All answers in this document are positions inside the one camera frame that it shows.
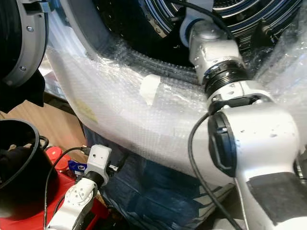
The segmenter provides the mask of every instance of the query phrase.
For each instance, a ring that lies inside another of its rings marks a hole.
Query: cable connector
[[[81,151],[86,155],[86,156],[89,156],[90,155],[90,151],[91,151],[91,148],[90,147],[87,147],[85,145],[83,145],[81,147]]]

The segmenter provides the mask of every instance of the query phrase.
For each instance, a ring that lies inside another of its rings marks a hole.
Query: white tape
[[[154,97],[160,82],[161,77],[154,74],[149,74],[143,79],[140,87],[140,95],[148,105],[153,105]]]

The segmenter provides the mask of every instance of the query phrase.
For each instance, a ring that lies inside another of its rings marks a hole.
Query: wooden surface
[[[25,101],[8,114],[1,112],[0,119],[5,118],[22,119],[32,123],[40,135],[49,139],[51,145],[59,146],[63,150],[86,145],[78,118],[51,105],[45,104],[42,108]],[[74,160],[85,161],[81,153],[74,152],[70,156]]]

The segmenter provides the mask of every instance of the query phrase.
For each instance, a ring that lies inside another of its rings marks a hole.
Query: robotic arm
[[[98,188],[107,184],[107,167],[111,149],[102,145],[91,147],[85,177],[69,188],[61,208],[56,212],[47,230],[81,229],[84,217],[92,209]]]
[[[235,179],[247,228],[303,228],[307,188],[293,170],[300,146],[292,116],[249,79],[236,42],[214,23],[193,24],[189,50],[208,97],[210,155]]]

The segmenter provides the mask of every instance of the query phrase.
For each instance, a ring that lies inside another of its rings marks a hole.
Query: screw
[[[217,101],[217,100],[219,100],[217,96],[215,96],[215,97],[212,98],[212,101],[213,101],[213,102],[215,102],[215,101]]]
[[[34,29],[33,29],[33,27],[31,27],[31,26],[27,26],[27,31],[29,31],[29,32],[33,32],[33,31],[34,31]]]
[[[257,101],[255,101],[253,104],[260,104],[260,103],[263,103],[263,100],[258,99],[258,100],[257,100]]]
[[[225,128],[225,127],[223,127],[223,128],[218,128],[218,129],[216,130],[216,132],[217,132],[218,134],[226,133],[226,132],[227,132],[227,128]]]

